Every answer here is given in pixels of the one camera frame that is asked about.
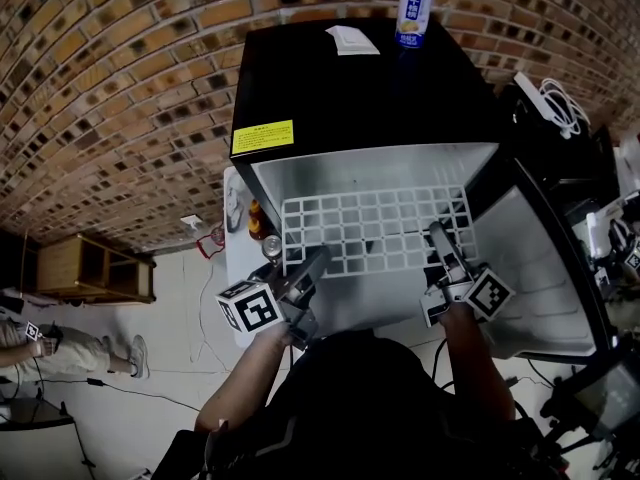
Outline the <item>person's black shirt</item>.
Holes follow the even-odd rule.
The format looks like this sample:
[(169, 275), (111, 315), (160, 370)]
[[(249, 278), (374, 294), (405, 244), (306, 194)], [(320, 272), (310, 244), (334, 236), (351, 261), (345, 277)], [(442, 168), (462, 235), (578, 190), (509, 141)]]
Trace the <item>person's black shirt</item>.
[(399, 343), (342, 333), (239, 426), (179, 431), (153, 480), (561, 480), (535, 435), (438, 387)]

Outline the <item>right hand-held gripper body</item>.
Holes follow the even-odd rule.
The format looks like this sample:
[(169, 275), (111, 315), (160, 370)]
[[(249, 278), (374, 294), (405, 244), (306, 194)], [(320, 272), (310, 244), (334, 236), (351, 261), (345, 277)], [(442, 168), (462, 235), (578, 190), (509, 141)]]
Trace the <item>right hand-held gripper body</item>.
[(497, 274), (482, 264), (446, 265), (445, 274), (420, 299), (428, 327), (434, 326), (452, 304), (466, 304), (481, 321), (492, 320), (513, 298), (514, 291)]

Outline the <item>white printed plastic package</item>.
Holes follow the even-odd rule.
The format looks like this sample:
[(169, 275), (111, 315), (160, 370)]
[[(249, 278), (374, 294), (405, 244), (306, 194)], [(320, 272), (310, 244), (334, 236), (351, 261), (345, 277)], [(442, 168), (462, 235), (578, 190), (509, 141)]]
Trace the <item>white printed plastic package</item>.
[(246, 184), (242, 177), (233, 171), (225, 180), (225, 217), (229, 234), (242, 227), (246, 210)]

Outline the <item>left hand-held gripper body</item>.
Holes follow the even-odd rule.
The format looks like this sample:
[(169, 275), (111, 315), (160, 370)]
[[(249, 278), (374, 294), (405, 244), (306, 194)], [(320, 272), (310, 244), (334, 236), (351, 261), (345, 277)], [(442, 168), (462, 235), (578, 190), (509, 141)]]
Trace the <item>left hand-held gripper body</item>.
[(319, 275), (299, 267), (286, 276), (281, 266), (262, 266), (216, 296), (228, 325), (254, 336), (278, 323), (289, 326), (292, 345), (305, 349), (318, 329), (310, 309)]

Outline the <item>person's right forearm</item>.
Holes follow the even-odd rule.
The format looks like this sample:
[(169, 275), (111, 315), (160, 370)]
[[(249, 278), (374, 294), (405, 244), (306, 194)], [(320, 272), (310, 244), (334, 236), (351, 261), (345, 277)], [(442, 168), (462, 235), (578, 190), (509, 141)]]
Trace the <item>person's right forearm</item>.
[(514, 399), (494, 364), (472, 308), (452, 303), (439, 322), (445, 330), (456, 396), (490, 420), (514, 420)]

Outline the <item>white wire fridge shelf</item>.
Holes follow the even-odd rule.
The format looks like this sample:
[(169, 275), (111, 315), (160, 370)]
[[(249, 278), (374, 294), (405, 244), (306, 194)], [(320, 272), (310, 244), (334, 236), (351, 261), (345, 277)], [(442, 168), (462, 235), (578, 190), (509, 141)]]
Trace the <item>white wire fridge shelf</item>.
[(320, 246), (324, 276), (337, 278), (441, 265), (429, 226), (440, 222), (463, 257), (478, 258), (462, 186), (424, 186), (290, 198), (282, 203), (283, 268), (289, 274)]

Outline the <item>yellow warning sticker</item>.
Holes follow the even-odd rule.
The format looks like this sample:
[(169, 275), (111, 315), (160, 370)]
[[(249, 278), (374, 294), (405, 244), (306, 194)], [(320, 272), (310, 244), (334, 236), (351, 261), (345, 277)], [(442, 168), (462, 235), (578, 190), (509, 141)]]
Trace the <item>yellow warning sticker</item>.
[(250, 126), (233, 132), (231, 154), (240, 155), (293, 143), (292, 120)]

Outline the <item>black side stand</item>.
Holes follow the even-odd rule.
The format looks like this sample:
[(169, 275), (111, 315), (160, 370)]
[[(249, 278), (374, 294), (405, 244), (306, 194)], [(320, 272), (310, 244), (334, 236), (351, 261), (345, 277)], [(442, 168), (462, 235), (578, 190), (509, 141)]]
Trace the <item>black side stand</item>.
[(589, 201), (602, 207), (619, 197), (614, 150), (605, 125), (565, 139), (515, 83), (502, 90), (498, 102), (512, 125), (518, 158), (556, 205), (565, 211)]

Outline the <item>white flat card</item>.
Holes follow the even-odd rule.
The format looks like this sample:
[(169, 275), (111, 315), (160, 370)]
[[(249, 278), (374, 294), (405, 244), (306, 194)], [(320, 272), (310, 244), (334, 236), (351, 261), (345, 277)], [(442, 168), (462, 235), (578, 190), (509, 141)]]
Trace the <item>white flat card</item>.
[(334, 39), (338, 56), (380, 54), (373, 42), (357, 28), (335, 25), (326, 32)]

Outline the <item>wooden shelf cabinet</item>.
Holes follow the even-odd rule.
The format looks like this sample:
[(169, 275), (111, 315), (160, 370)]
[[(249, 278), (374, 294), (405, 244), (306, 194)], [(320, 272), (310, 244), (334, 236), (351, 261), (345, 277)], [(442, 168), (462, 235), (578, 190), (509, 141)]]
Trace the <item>wooden shelf cabinet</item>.
[(36, 293), (74, 306), (151, 304), (155, 267), (78, 233), (38, 251)]

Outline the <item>black mini fridge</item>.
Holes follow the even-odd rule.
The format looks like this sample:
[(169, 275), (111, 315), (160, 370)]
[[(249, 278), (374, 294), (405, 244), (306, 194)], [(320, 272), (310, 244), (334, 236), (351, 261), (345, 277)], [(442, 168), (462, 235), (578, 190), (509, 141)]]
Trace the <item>black mini fridge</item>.
[[(326, 30), (361, 30), (379, 55), (338, 56)], [(231, 155), (282, 235), (290, 198), (462, 186), (495, 154), (505, 124), (489, 86), (439, 24), (418, 49), (398, 46), (388, 19), (291, 24), (246, 38), (237, 129), (292, 120), (294, 143)], [(311, 302), (328, 335), (418, 315), (435, 268), (326, 278)]]

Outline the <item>white power strip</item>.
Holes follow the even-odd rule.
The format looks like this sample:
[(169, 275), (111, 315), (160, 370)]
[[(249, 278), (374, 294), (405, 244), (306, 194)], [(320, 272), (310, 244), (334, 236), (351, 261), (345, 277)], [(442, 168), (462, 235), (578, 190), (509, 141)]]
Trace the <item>white power strip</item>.
[(515, 84), (521, 89), (521, 91), (527, 96), (530, 102), (537, 109), (539, 114), (546, 120), (550, 121), (554, 113), (551, 107), (546, 102), (545, 98), (542, 96), (540, 91), (534, 86), (531, 80), (523, 74), (521, 71), (518, 71), (514, 76)]

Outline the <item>blue white drink can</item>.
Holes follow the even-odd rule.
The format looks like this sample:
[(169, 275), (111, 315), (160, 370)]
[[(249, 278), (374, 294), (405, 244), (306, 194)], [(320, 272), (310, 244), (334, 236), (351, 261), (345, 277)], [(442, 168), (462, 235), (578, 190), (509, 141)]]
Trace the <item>blue white drink can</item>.
[(421, 48), (430, 18), (432, 0), (399, 0), (395, 40), (404, 48)]

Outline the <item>black monitor on arm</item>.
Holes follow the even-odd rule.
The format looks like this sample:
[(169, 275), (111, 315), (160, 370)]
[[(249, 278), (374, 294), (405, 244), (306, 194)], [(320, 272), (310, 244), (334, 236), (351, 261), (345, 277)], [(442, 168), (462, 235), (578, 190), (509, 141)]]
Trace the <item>black monitor on arm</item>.
[(594, 436), (613, 437), (640, 424), (640, 360), (591, 365), (572, 378), (573, 399)]

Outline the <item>person's left forearm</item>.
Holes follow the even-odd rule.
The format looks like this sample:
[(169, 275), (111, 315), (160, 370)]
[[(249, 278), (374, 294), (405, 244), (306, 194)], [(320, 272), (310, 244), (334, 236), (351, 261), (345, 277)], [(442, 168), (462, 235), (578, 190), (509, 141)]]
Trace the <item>person's left forearm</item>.
[(237, 429), (266, 404), (291, 342), (289, 329), (288, 323), (280, 322), (254, 336), (229, 376), (199, 411), (195, 432), (218, 431), (224, 425)]

